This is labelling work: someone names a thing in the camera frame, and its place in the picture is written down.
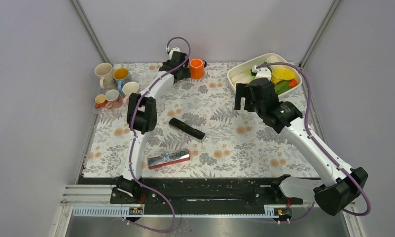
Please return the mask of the large orange mug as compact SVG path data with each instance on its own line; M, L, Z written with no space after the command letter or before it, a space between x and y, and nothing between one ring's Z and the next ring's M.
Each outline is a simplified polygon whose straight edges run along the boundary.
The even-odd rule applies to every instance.
M205 75L205 67L207 62L202 59L192 59L189 62L190 77L192 79L202 79Z

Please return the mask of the light pink mug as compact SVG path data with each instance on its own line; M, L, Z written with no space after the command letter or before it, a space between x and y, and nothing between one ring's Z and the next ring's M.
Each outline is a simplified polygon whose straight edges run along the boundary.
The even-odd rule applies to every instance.
M123 87L122 87L122 92L124 94L124 98L123 98L123 103L126 104L130 95L132 93L137 93L140 90L139 84L134 82L134 81L130 81L128 83L126 83Z

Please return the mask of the cream ceramic mug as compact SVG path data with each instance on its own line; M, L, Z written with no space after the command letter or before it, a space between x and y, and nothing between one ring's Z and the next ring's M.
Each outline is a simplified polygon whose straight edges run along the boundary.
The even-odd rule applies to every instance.
M113 72L114 69L110 63L101 63L95 67L94 73L99 79L101 89L115 89Z

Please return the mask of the salmon pink printed mug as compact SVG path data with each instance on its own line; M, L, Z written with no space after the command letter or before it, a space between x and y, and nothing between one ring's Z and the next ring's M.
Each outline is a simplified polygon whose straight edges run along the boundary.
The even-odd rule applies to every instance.
M107 109L117 109L120 108L123 104L121 95L116 89L109 90L105 94L105 99L107 100L107 103L105 105L105 108Z

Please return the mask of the small orange cup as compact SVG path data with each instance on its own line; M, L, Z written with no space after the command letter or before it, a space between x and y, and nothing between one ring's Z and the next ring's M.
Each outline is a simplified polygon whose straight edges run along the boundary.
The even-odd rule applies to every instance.
M106 95L105 94L99 94L95 97L94 99L94 108L95 109L99 109L99 108L103 108L106 106L106 104L108 103L107 99L106 99Z

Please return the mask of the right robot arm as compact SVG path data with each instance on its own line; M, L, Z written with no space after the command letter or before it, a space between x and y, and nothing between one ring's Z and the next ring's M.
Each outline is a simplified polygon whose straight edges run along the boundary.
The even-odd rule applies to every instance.
M319 175L308 180L283 175L273 183L271 197L277 203L289 198L315 202L325 213L335 216L364 191L368 173L352 168L311 130L302 112L289 101L280 101L274 84L266 78L236 85L235 110L255 112L262 121L291 142Z

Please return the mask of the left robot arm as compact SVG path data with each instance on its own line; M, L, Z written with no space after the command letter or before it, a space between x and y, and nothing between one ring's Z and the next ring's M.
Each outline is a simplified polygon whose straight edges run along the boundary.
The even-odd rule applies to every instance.
M130 128L128 157L124 169L116 179L112 196L128 203L137 202L142 189L137 182L141 177L144 149L150 132L157 124L156 99L178 80L189 77L188 55L171 50L169 60L162 64L155 79L139 93L132 93L127 101L127 123Z

